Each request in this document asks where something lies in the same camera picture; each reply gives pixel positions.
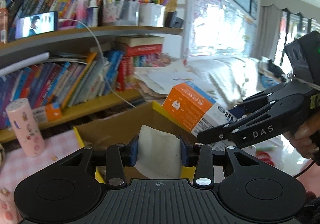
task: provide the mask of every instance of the black circular cover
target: black circular cover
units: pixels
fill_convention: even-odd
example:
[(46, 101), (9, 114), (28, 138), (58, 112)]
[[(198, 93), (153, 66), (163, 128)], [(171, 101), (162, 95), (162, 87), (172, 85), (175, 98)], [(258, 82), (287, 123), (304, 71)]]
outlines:
[(19, 183), (14, 201), (23, 218), (65, 223), (86, 215), (101, 196), (99, 183), (74, 166), (45, 168)]
[(303, 185), (270, 166), (240, 166), (220, 184), (218, 196), (235, 214), (257, 221), (280, 221), (294, 216), (305, 202)]

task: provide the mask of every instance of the crosshair symbol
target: crosshair symbol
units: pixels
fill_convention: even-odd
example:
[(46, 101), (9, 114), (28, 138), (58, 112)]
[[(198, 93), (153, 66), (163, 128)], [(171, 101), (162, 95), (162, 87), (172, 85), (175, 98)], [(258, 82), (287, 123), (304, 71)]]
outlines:
[(162, 186), (165, 185), (165, 184), (164, 184), (163, 182), (157, 182), (156, 185), (157, 185), (158, 187), (162, 187)]

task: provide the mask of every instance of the wooden shelf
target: wooden shelf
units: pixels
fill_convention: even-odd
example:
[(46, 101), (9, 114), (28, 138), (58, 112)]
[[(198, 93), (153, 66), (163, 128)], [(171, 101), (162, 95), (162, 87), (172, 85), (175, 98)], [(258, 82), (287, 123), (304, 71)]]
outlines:
[[(91, 28), (100, 42), (106, 36), (159, 33), (181, 35), (182, 29), (148, 26), (104, 26)], [(0, 69), (45, 52), (77, 52), (96, 46), (87, 29), (53, 31), (19, 39), (0, 46)]]
[[(132, 101), (141, 97), (139, 92), (136, 90), (126, 90), (124, 92), (119, 92), (118, 94), (127, 101)], [(107, 96), (97, 97), (94, 100), (82, 103), (80, 105), (65, 108), (62, 111), (62, 117), (60, 119), (40, 124), (39, 128), (40, 130), (43, 130), (56, 125), (60, 125), (75, 120), (77, 118), (117, 106), (119, 104), (122, 104), (123, 102), (123, 100), (121, 100), (118, 96), (116, 96), (113, 93)], [(13, 131), (0, 130), (0, 143), (9, 142), (14, 140), (15, 138), (16, 136)]]

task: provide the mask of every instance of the white cartoon logo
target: white cartoon logo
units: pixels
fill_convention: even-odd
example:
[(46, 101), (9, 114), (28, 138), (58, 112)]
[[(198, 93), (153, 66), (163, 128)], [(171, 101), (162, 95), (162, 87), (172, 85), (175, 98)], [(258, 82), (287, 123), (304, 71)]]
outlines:
[(175, 101), (172, 103), (172, 106), (173, 106), (175, 109), (179, 110), (179, 108), (180, 108), (180, 103), (178, 103), (178, 100), (175, 100)]

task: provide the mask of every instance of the silver screw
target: silver screw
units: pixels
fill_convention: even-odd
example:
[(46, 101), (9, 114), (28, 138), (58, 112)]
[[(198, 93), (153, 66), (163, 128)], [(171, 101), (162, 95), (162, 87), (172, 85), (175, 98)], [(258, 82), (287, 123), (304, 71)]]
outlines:
[(112, 186), (120, 186), (124, 184), (124, 180), (121, 178), (112, 178), (108, 181), (108, 183)]
[(211, 180), (208, 178), (199, 178), (196, 180), (196, 183), (201, 186), (207, 186), (211, 184)]

